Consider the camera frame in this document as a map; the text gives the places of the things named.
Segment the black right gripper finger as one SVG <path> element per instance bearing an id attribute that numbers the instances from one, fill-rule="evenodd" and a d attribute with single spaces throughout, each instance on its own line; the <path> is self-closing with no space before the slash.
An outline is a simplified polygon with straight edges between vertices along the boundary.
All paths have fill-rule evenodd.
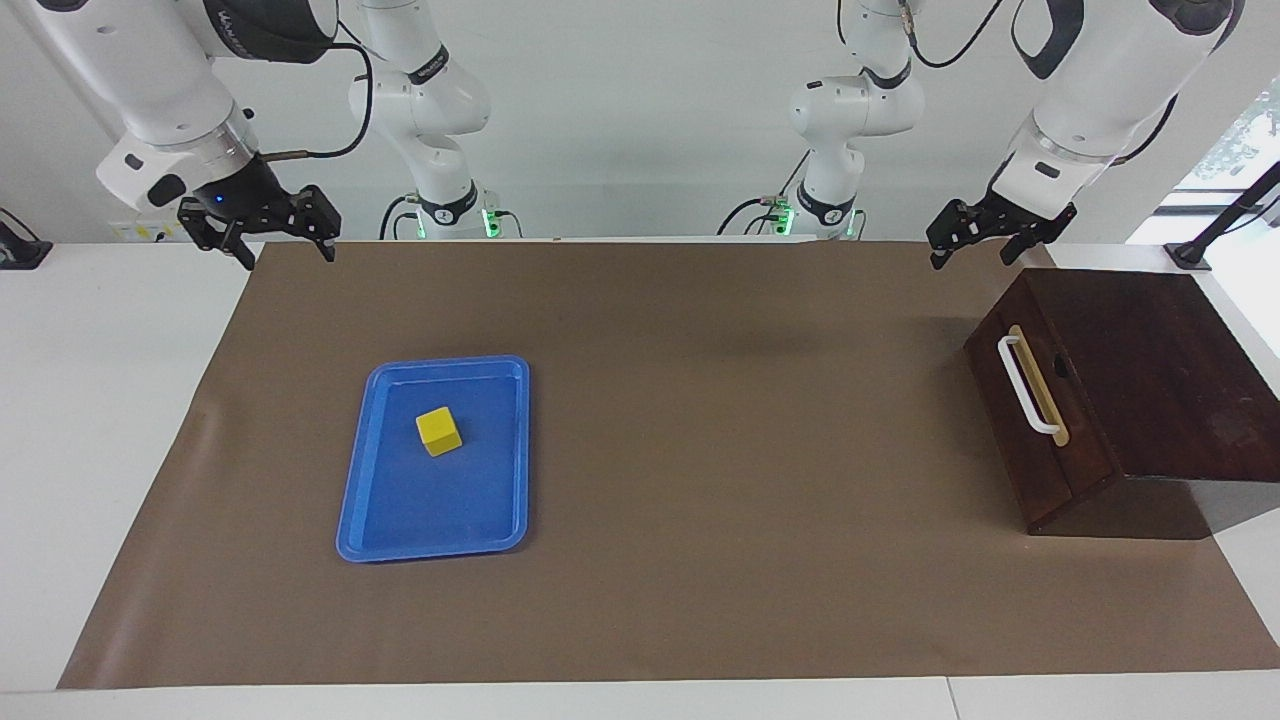
<path id="1" fill-rule="evenodd" d="M 337 240 L 342 231 L 342 215 L 319 186 L 305 186 L 287 197 L 284 232 L 310 241 L 325 263 L 337 259 Z"/>
<path id="2" fill-rule="evenodd" d="M 256 255 L 242 240 L 242 227 L 232 222 L 215 227 L 206 208 L 198 200 L 180 200 L 178 222 L 191 241 L 205 252 L 218 251 L 234 258 L 247 272 L 252 272 Z"/>

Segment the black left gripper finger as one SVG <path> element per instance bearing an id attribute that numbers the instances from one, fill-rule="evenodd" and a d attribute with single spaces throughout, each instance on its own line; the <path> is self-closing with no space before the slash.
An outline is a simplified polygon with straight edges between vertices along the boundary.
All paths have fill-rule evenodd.
<path id="1" fill-rule="evenodd" d="M 925 228 L 925 240 L 931 246 L 931 265 L 941 270 L 961 249 L 970 247 L 986 240 L 980 227 L 982 208 L 972 208 L 963 200 L 951 200 Z"/>
<path id="2" fill-rule="evenodd" d="M 1075 208 L 1065 208 L 1055 219 L 1036 222 L 1020 227 L 1009 236 L 1005 246 L 1000 250 L 1000 259 L 1005 266 L 1011 266 L 1025 251 L 1041 246 L 1051 245 L 1059 240 L 1064 231 L 1076 217 Z"/>

